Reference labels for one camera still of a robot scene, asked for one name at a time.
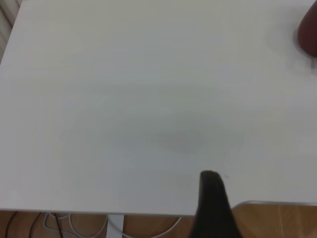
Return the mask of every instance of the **white cable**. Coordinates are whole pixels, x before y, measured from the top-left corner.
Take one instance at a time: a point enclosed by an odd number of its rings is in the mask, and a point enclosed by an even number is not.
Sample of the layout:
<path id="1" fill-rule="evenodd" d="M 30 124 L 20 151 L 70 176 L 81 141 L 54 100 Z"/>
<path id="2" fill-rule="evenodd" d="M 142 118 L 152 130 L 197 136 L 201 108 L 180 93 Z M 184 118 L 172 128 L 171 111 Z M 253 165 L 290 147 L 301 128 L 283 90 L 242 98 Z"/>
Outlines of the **white cable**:
<path id="1" fill-rule="evenodd" d="M 125 237 L 127 237 L 127 238 L 135 238 L 135 237 L 131 237 L 131 236 L 129 236 L 129 235 L 123 233 L 123 231 L 120 230 L 120 229 L 112 222 L 112 220 L 110 219 L 110 217 L 109 217 L 108 215 L 107 215 L 107 218 L 108 218 L 109 224 L 110 224 L 117 232 L 119 232 L 120 234 L 122 234 L 123 236 L 125 236 Z M 178 218 L 178 220 L 174 223 L 174 225 L 171 226 L 167 231 L 165 231 L 165 232 L 163 232 L 163 233 L 161 233 L 161 234 L 159 234 L 159 235 L 156 235 L 156 236 L 154 236 L 154 237 L 149 237 L 149 238 L 158 238 L 158 237 L 161 237 L 162 235 L 164 235 L 164 234 L 170 232 L 170 231 L 178 224 L 178 222 L 180 221 L 180 219 L 181 219 L 181 217 Z"/>
<path id="2" fill-rule="evenodd" d="M 48 220 L 48 217 L 49 217 L 49 214 L 46 213 L 46 214 L 45 214 L 45 217 L 44 217 L 44 220 L 43 220 L 43 227 L 44 227 L 46 230 L 50 231 L 50 232 L 59 232 L 58 229 L 53 229 L 53 228 L 50 228 L 50 227 L 48 227 L 48 226 L 46 225 L 46 222 L 47 222 L 47 220 Z M 61 231 L 61 232 L 62 232 L 63 234 L 65 234 L 65 235 L 69 235 L 69 236 L 72 236 L 72 237 L 75 237 L 75 238 L 80 238 L 80 237 L 78 237 L 76 234 L 73 234 L 72 232 L 66 232 L 66 231 Z"/>
<path id="3" fill-rule="evenodd" d="M 69 214 L 70 214 L 70 213 L 68 213 L 67 215 L 65 215 L 65 216 L 63 216 L 63 217 L 57 217 L 57 218 L 58 218 L 59 220 L 62 220 L 62 219 L 67 218 L 67 217 L 69 216 Z M 49 212 L 49 215 L 50 215 L 51 217 L 54 217 L 54 218 L 55 218 L 55 215 L 52 214 L 52 212 Z"/>
<path id="4" fill-rule="evenodd" d="M 97 234 L 95 234 L 95 235 L 93 235 L 93 236 L 91 236 L 91 237 L 85 237 L 85 236 L 82 236 L 81 234 L 79 234 L 79 233 L 74 229 L 73 224 L 72 224 L 72 221 L 71 221 L 71 215 L 72 215 L 72 214 L 69 213 L 69 216 L 68 216 L 69 226 L 70 226 L 70 228 L 73 230 L 73 232 L 74 232 L 79 238 L 96 238 L 101 232 L 103 232 L 103 230 L 104 230 L 105 227 L 106 227 L 107 220 L 108 220 L 108 215 L 106 215 L 106 219 L 105 219 L 104 225 L 103 225 L 103 227 L 101 228 L 101 230 L 100 230 Z"/>
<path id="5" fill-rule="evenodd" d="M 44 217 L 44 220 L 43 220 L 43 227 L 44 227 L 46 230 L 51 231 L 51 232 L 59 232 L 58 229 L 53 229 L 53 228 L 50 228 L 50 227 L 47 226 L 46 223 L 47 223 L 47 219 L 48 219 L 49 215 L 55 218 L 55 215 L 53 215 L 52 213 L 50 213 L 50 212 L 46 213 L 46 214 L 45 214 L 45 217 Z M 104 223 L 103 227 L 101 228 L 101 230 L 100 230 L 96 235 L 91 236 L 91 237 L 82 236 L 82 235 L 80 235 L 80 234 L 74 229 L 73 224 L 72 224 L 72 221 L 71 221 L 71 215 L 72 215 L 72 214 L 69 213 L 69 214 L 67 214 L 66 216 L 58 217 L 59 220 L 65 219 L 65 218 L 68 217 L 69 225 L 70 225 L 71 229 L 72 229 L 73 232 L 74 232 L 74 233 L 72 233 L 72 232 L 61 231 L 61 232 L 62 232 L 63 234 L 65 234 L 65 235 L 69 235 L 69 236 L 72 236 L 72 237 L 75 237 L 75 238 L 96 238 L 96 237 L 97 237 L 98 235 L 100 235 L 100 233 L 104 230 L 104 228 L 106 227 L 106 223 L 107 223 L 107 221 L 108 221 L 109 224 L 110 224 L 117 232 L 119 232 L 120 234 L 122 234 L 124 237 L 126 237 L 126 238 L 134 238 L 134 237 L 131 237 L 131 236 L 125 234 L 123 231 L 121 231 L 121 230 L 112 222 L 112 220 L 109 218 L 109 215 L 106 215 L 105 223 Z M 158 237 L 161 237 L 162 235 L 164 235 L 164 234 L 170 232 L 170 231 L 178 224 L 178 222 L 180 221 L 180 219 L 181 219 L 181 217 L 178 218 L 178 220 L 173 224 L 173 226 L 171 226 L 167 231 L 165 231 L 165 232 L 163 232 L 163 233 L 161 233 L 161 234 L 159 234 L 159 235 L 156 235 L 156 236 L 154 236 L 154 237 L 149 237 L 149 238 L 158 238 Z"/>

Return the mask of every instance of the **wooden floor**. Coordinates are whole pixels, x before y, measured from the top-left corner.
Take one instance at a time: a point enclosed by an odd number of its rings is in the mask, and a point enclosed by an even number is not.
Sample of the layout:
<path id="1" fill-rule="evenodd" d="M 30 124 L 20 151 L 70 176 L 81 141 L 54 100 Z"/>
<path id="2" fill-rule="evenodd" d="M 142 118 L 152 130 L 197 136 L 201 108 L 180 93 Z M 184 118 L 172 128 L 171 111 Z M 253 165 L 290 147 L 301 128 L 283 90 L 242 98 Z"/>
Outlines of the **wooden floor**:
<path id="1" fill-rule="evenodd" d="M 0 212 L 0 238 L 13 212 Z M 9 238 L 27 238 L 30 227 L 38 213 L 19 212 L 8 233 Z M 243 205 L 234 209 L 234 215 L 244 238 L 317 238 L 317 207 Z M 33 238 L 58 238 L 59 235 L 45 230 L 44 216 L 37 221 Z M 103 225 L 103 215 L 72 215 L 75 229 L 84 236 L 95 234 Z M 177 220 L 175 217 L 125 216 L 124 231 L 137 238 L 148 238 L 164 232 Z M 179 224 L 162 238 L 186 238 L 193 219 L 183 218 Z M 54 218 L 49 217 L 48 225 L 57 228 Z M 70 231 L 68 220 L 61 222 L 64 231 Z M 98 236 L 104 238 L 106 229 Z"/>

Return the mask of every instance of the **white table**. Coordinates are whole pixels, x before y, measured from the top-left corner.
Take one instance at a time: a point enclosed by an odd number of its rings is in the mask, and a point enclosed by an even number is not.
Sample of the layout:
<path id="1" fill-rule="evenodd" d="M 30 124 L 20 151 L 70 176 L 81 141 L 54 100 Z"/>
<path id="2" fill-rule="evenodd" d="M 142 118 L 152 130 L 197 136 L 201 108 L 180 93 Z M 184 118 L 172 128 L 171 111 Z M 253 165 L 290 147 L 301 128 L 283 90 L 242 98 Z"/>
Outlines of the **white table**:
<path id="1" fill-rule="evenodd" d="M 314 0 L 25 0 L 0 67 L 0 209 L 317 202 Z"/>

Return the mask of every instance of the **red object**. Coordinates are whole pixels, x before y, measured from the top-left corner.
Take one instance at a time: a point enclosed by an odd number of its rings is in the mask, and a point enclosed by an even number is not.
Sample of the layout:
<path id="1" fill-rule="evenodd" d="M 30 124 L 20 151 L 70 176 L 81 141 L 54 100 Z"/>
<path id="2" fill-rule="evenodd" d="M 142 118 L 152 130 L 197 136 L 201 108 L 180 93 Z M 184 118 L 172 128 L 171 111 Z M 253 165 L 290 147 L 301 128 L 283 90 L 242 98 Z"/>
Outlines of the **red object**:
<path id="1" fill-rule="evenodd" d="M 317 0 L 299 25 L 297 37 L 300 47 L 310 56 L 317 57 Z"/>

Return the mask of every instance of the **table leg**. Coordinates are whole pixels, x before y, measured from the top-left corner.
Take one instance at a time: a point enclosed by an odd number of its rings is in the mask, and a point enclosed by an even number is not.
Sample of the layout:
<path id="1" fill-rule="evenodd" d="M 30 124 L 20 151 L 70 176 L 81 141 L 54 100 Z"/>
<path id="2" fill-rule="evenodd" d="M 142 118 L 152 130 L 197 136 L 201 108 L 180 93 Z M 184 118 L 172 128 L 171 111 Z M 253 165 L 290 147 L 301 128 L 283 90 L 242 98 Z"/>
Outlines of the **table leg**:
<path id="1" fill-rule="evenodd" d="M 109 215 L 109 218 L 116 227 L 123 230 L 124 215 Z M 122 238 L 122 234 L 120 234 L 120 232 L 113 228 L 108 222 L 106 238 Z"/>

